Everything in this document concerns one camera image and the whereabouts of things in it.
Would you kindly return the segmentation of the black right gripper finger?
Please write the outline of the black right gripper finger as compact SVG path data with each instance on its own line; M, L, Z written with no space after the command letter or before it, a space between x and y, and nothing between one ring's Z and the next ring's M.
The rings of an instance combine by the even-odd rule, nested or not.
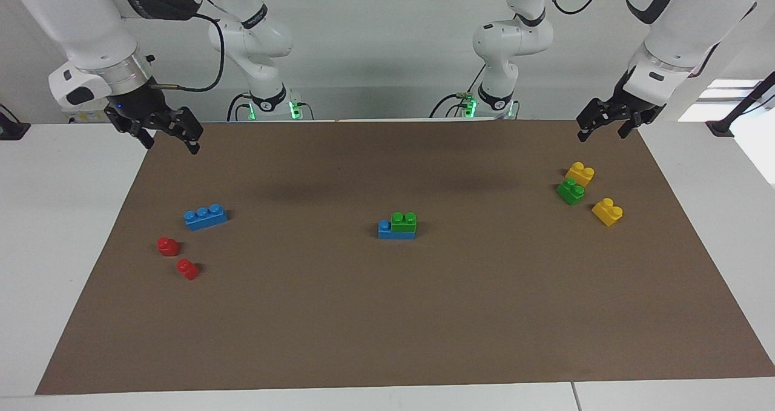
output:
M200 150L199 139L204 127L197 121L190 108L167 111L167 134L181 140L190 154L196 155Z
M138 140L146 150L152 149L154 139L141 120L125 119L125 132Z

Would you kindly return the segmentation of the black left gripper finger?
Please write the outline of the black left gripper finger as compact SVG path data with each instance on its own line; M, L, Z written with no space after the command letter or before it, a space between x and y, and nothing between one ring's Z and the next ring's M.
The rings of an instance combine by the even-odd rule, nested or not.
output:
M581 143L586 142L595 130L618 120L618 117L619 105L617 103L602 101L594 97L576 117L579 127L578 140Z
M641 113L630 113L628 119L626 119L622 126L618 128L618 135L621 139L626 139L637 127L642 124Z

